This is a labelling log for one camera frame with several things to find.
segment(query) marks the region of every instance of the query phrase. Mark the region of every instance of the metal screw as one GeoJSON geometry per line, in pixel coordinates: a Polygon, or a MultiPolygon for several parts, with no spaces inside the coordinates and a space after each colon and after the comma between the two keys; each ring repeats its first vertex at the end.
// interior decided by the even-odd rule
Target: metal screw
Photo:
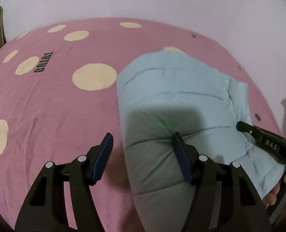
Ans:
{"type": "Polygon", "coordinates": [[[86,158],[85,155],[81,155],[80,157],[77,158],[77,160],[78,160],[79,162],[83,162],[83,161],[85,161],[86,159],[87,159],[87,158],[86,158]]]}
{"type": "Polygon", "coordinates": [[[240,165],[240,163],[239,163],[239,162],[234,161],[234,162],[232,162],[232,166],[234,166],[234,167],[238,168],[238,167],[240,167],[241,165],[240,165]]]}
{"type": "Polygon", "coordinates": [[[46,162],[45,167],[50,168],[53,165],[54,165],[53,162],[49,161],[49,162],[46,162]]]}
{"type": "Polygon", "coordinates": [[[199,160],[201,161],[207,161],[207,157],[205,155],[200,155],[199,160]]]}

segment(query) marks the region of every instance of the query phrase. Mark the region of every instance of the light blue fabric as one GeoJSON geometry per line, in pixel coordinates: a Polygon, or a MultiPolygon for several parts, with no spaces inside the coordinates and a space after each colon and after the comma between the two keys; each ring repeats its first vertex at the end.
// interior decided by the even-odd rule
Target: light blue fabric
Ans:
{"type": "Polygon", "coordinates": [[[142,55],[117,76],[123,147],[136,209],[146,232],[180,231],[195,187],[187,184],[171,138],[215,162],[241,163],[263,198],[284,166],[236,123],[251,124],[248,86],[186,54],[142,55]]]}

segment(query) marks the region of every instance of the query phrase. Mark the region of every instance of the blue gripper pad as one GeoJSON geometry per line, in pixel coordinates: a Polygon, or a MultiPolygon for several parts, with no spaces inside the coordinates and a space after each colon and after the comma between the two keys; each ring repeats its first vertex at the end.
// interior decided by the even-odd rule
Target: blue gripper pad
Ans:
{"type": "Polygon", "coordinates": [[[183,147],[182,141],[176,134],[172,137],[172,146],[185,180],[192,184],[195,180],[193,176],[193,165],[183,147]]]}
{"type": "Polygon", "coordinates": [[[91,180],[96,184],[102,178],[105,166],[113,150],[113,135],[108,134],[93,164],[91,180]]]}

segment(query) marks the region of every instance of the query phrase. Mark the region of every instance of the silver rivet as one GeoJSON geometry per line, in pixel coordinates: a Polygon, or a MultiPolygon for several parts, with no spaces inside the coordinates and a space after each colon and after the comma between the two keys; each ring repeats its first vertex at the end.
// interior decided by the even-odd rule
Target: silver rivet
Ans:
{"type": "Polygon", "coordinates": [[[85,161],[86,159],[87,159],[87,158],[86,158],[85,155],[81,155],[80,157],[77,158],[77,160],[78,160],[79,162],[83,162],[83,161],[85,161]]]}
{"type": "Polygon", "coordinates": [[[205,155],[200,155],[199,160],[201,161],[207,161],[207,157],[205,155]]]}
{"type": "Polygon", "coordinates": [[[53,162],[49,161],[49,162],[46,162],[45,167],[50,168],[53,165],[54,165],[53,162]]]}
{"type": "Polygon", "coordinates": [[[240,167],[240,163],[237,161],[234,161],[234,162],[232,162],[232,166],[238,168],[238,167],[240,167]]]}

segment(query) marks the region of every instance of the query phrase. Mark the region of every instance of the pink bedsheet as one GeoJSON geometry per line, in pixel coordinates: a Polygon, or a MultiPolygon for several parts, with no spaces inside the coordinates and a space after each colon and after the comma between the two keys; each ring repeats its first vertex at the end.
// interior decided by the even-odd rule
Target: pink bedsheet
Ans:
{"type": "MultiPolygon", "coordinates": [[[[0,122],[0,214],[12,227],[45,162],[68,163],[111,132],[113,152],[102,180],[91,188],[92,196],[106,231],[143,231],[124,162],[113,78],[114,70],[119,73],[138,56],[164,47],[175,47],[171,49],[247,83],[253,124],[279,133],[244,69],[223,47],[198,33],[129,18],[70,21],[34,30],[0,50],[0,120],[6,121],[0,122]],[[73,75],[91,63],[94,73],[73,75]],[[77,82],[80,78],[89,81],[77,82]]],[[[66,200],[69,223],[75,227],[68,192],[66,200]]]]}

